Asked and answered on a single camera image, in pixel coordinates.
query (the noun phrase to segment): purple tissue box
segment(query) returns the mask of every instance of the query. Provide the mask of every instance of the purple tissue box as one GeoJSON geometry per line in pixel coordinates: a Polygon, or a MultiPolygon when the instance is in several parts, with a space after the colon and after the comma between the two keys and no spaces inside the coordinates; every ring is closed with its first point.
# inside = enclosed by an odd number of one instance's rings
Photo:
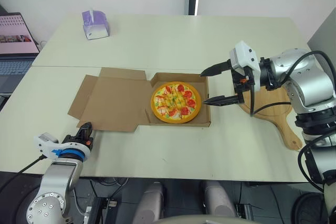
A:
{"type": "Polygon", "coordinates": [[[82,13],[83,29],[87,39],[99,39],[110,35],[109,23],[105,13],[88,10],[82,13]]]}

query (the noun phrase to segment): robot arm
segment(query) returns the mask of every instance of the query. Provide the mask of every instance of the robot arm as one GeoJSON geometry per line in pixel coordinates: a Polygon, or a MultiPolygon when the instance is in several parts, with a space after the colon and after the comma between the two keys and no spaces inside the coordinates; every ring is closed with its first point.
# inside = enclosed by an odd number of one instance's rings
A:
{"type": "Polygon", "coordinates": [[[90,156],[93,138],[91,123],[85,123],[76,136],[67,135],[62,144],[48,133],[34,138],[45,156],[53,162],[44,174],[40,189],[30,203],[26,218],[29,224],[69,224],[69,192],[77,183],[83,162],[90,156]]]}
{"type": "MultiPolygon", "coordinates": [[[[302,128],[308,146],[303,151],[310,180],[312,183],[324,184],[324,198],[331,216],[336,211],[336,95],[332,81],[317,66],[314,52],[304,49],[287,50],[269,59],[261,58],[258,66],[251,65],[256,57],[251,57],[254,51],[243,41],[236,45],[233,52],[227,62],[207,68],[201,76],[214,76],[224,70],[231,70],[236,99],[221,96],[210,98],[204,103],[216,106],[243,103],[241,93],[254,87],[258,91],[258,83],[269,91],[284,86],[297,113],[295,124],[302,128]]],[[[323,52],[316,53],[328,58],[323,52]]],[[[332,64],[329,65],[336,78],[332,64]]]]}

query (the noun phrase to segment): pizza box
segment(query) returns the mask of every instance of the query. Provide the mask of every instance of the pizza box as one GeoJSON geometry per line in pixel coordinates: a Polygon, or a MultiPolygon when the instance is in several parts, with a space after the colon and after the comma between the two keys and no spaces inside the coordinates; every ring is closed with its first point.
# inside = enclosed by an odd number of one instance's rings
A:
{"type": "Polygon", "coordinates": [[[202,104],[199,114],[183,124],[159,120],[151,110],[152,93],[160,85],[182,81],[194,86],[201,100],[208,98],[206,77],[189,73],[156,73],[151,80],[145,71],[102,68],[99,76],[86,75],[68,114],[79,120],[78,127],[91,122],[94,130],[133,132],[138,125],[209,127],[210,108],[202,104]]]}

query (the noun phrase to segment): white table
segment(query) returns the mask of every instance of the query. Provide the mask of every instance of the white table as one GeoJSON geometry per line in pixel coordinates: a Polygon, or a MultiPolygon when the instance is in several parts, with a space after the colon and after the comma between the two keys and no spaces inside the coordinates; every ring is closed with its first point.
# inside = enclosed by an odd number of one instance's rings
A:
{"type": "Polygon", "coordinates": [[[33,66],[203,70],[226,61],[244,40],[269,58],[308,48],[289,18],[108,16],[112,35],[88,41],[81,16],[69,16],[33,66]]]}
{"type": "MultiPolygon", "coordinates": [[[[147,78],[157,71],[146,70],[147,78]]],[[[0,170],[18,171],[40,155],[34,135],[49,132],[62,141],[75,134],[78,120],[67,115],[68,109],[85,74],[99,72],[92,67],[32,67],[0,113],[0,170]]],[[[210,78],[210,95],[232,94],[225,79],[229,72],[210,78]]],[[[134,133],[95,132],[82,176],[304,181],[297,152],[284,146],[274,125],[251,119],[237,105],[211,108],[211,113],[209,128],[139,126],[134,133]]],[[[290,113],[289,124],[301,136],[294,117],[290,113]]],[[[42,174],[49,164],[42,161],[28,172],[42,174]]]]}
{"type": "MultiPolygon", "coordinates": [[[[287,18],[111,16],[112,37],[87,41],[81,17],[67,18],[0,112],[0,170],[15,172],[39,152],[33,136],[61,141],[77,132],[68,109],[86,74],[100,67],[200,73],[226,61],[244,40],[258,57],[307,48],[287,18]]],[[[230,72],[209,78],[210,96],[233,94],[230,72]]],[[[239,106],[213,107],[209,128],[139,126],[134,133],[96,132],[82,176],[197,178],[304,182],[297,152],[288,150],[274,125],[250,118],[239,106]],[[179,139],[171,134],[181,136],[179,139]]],[[[293,131],[295,114],[287,117],[293,131]]],[[[27,172],[42,174],[42,161],[27,172]]]]}

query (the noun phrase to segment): pepperoni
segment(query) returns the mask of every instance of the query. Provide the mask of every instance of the pepperoni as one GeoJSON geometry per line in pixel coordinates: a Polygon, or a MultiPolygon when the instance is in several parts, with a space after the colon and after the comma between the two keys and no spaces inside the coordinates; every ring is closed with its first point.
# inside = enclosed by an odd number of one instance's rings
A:
{"type": "Polygon", "coordinates": [[[181,108],[181,115],[188,115],[189,114],[189,109],[187,107],[182,107],[181,108]]]}
{"type": "Polygon", "coordinates": [[[177,86],[177,90],[179,90],[179,92],[183,92],[184,91],[184,87],[183,87],[183,85],[178,85],[177,86]]]}
{"type": "Polygon", "coordinates": [[[191,98],[191,96],[193,95],[193,93],[190,91],[190,90],[186,90],[185,92],[184,92],[184,97],[187,97],[188,99],[189,98],[191,98]]]}
{"type": "Polygon", "coordinates": [[[172,111],[169,112],[169,116],[175,115],[176,112],[177,112],[177,109],[173,109],[172,111]]]}
{"type": "Polygon", "coordinates": [[[169,86],[166,86],[166,91],[171,94],[172,93],[172,89],[169,86]]]}
{"type": "Polygon", "coordinates": [[[196,106],[196,102],[193,99],[188,100],[187,104],[188,104],[189,107],[192,107],[193,109],[196,106]]]}

